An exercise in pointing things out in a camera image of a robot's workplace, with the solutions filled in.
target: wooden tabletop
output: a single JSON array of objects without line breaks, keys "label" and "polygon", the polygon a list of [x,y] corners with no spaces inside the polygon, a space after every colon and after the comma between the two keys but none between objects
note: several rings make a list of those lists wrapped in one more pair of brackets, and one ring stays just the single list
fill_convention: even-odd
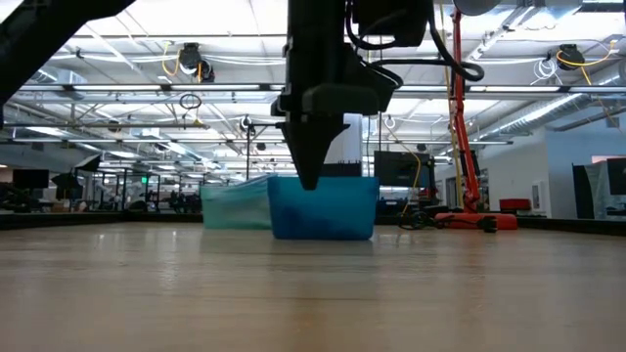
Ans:
[{"label": "wooden tabletop", "polygon": [[376,231],[3,232],[0,351],[625,350],[622,238]]}]

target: exposed ductwork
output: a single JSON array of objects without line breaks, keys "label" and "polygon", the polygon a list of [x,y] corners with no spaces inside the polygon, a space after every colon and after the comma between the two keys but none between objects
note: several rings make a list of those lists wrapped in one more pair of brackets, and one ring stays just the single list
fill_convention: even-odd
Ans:
[{"label": "exposed ductwork", "polygon": [[[52,66],[44,66],[38,69],[35,74],[30,77],[31,81],[38,84],[87,84],[80,74],[70,69],[56,68]],[[73,100],[82,100],[84,95],[78,92],[54,92],[62,98],[71,98]]]},{"label": "exposed ductwork", "polygon": [[[592,79],[594,85],[600,86],[626,84],[626,60],[601,70],[594,74]],[[584,80],[577,83],[587,84]],[[481,131],[478,138],[483,140],[494,138],[501,134],[528,132],[584,109],[594,101],[594,97],[590,94],[575,93],[547,102],[534,103],[502,118],[498,127]]]}]

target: black monitor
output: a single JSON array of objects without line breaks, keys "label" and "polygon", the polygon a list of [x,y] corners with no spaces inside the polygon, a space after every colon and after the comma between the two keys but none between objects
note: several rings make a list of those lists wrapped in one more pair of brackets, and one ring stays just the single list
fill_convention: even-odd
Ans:
[{"label": "black monitor", "polygon": [[626,195],[626,158],[610,158],[606,161],[608,188],[612,196]]},{"label": "black monitor", "polygon": [[50,171],[48,170],[29,170],[14,169],[13,185],[17,189],[47,189],[50,182]]},{"label": "black monitor", "polygon": [[[430,154],[416,153],[422,162],[419,187],[430,188],[434,183],[434,170]],[[381,186],[413,187],[418,172],[418,162],[410,153],[374,152],[374,176]]]}]

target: plastic storage bin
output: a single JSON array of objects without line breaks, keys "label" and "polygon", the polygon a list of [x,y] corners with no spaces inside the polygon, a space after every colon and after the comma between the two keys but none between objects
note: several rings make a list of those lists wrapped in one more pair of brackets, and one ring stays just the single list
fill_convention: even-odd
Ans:
[{"label": "plastic storage bin", "polygon": [[232,187],[202,187],[205,229],[269,230],[272,227],[266,176]]},{"label": "plastic storage bin", "polygon": [[304,191],[295,177],[275,177],[268,194],[276,239],[363,241],[374,231],[378,178],[321,178]]}]

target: black cable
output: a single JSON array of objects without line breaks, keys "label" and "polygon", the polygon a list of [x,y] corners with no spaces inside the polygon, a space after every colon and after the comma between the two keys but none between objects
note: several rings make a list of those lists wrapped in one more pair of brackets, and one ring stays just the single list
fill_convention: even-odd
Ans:
[{"label": "black cable", "polygon": [[396,46],[395,40],[390,43],[385,43],[385,44],[372,44],[372,43],[366,42],[365,40],[363,40],[363,38],[367,35],[367,33],[374,30],[376,26],[381,25],[383,22],[394,20],[395,17],[398,16],[399,12],[391,14],[383,19],[380,19],[374,22],[366,30],[363,31],[363,34],[361,34],[361,38],[358,38],[352,31],[352,7],[353,7],[352,0],[348,0],[346,4],[346,8],[345,8],[346,10],[345,11],[346,13],[345,31],[347,32],[348,37],[350,38],[350,41],[352,41],[352,43],[354,44],[356,48],[361,48],[363,50],[382,50],[382,49],[391,49]]},{"label": "black cable", "polygon": [[178,100],[178,104],[184,110],[199,109],[202,105],[202,98],[197,96],[196,94],[187,93],[180,97],[180,100]]},{"label": "black cable", "polygon": [[[359,48],[365,49],[365,50],[382,50],[382,49],[394,48],[396,46],[395,41],[392,41],[386,44],[376,45],[376,44],[372,44],[372,43],[368,43],[364,41],[363,38],[372,30],[374,30],[376,27],[381,26],[383,23],[396,20],[397,18],[406,15],[406,10],[398,11],[391,15],[385,16],[384,18],[379,19],[378,21],[370,25],[366,30],[364,30],[361,36],[357,38],[354,32],[352,31],[352,26],[351,26],[352,7],[353,7],[352,0],[348,0],[347,6],[346,6],[345,28],[346,28],[348,37],[350,38],[350,40],[355,46],[355,53],[358,51]],[[434,8],[432,6],[428,6],[426,20],[428,22],[428,27],[429,27],[430,35],[432,36],[432,40],[434,41],[434,44],[437,47],[437,50],[439,51],[439,54],[441,55],[443,60],[396,59],[396,60],[393,60],[392,62],[389,62],[386,60],[379,60],[377,62],[370,64],[370,63],[365,62],[363,59],[361,59],[361,62],[365,66],[375,70],[377,73],[384,75],[390,78],[391,80],[395,81],[396,82],[395,89],[401,87],[404,84],[404,81],[399,75],[391,72],[390,70],[386,68],[381,67],[382,65],[449,66],[453,70],[454,73],[459,74],[462,78],[466,80],[476,82],[484,78],[485,72],[481,66],[477,64],[465,63],[465,62],[457,63],[456,60],[454,60],[454,58],[452,57],[452,55],[450,55],[445,44],[443,43],[443,40],[439,36],[437,27],[435,26]],[[467,71],[466,68],[475,71],[475,74]]]},{"label": "black cable", "polygon": [[[432,6],[428,6],[426,20],[428,21],[428,27],[430,30],[430,36],[432,37],[432,41],[434,41],[434,45],[437,47],[439,54],[441,54],[443,61],[445,61],[452,70],[454,70],[457,74],[459,74],[462,78],[466,80],[477,82],[484,78],[485,71],[482,69],[481,66],[477,64],[463,62],[459,64],[456,60],[454,60],[452,55],[450,55],[448,49],[446,49],[446,46],[443,43],[443,40],[441,40],[441,37],[439,36],[439,32],[437,31],[437,27],[434,21],[434,8]],[[476,71],[476,74],[471,74],[463,69],[464,64],[465,66],[470,67],[470,69]]]}]

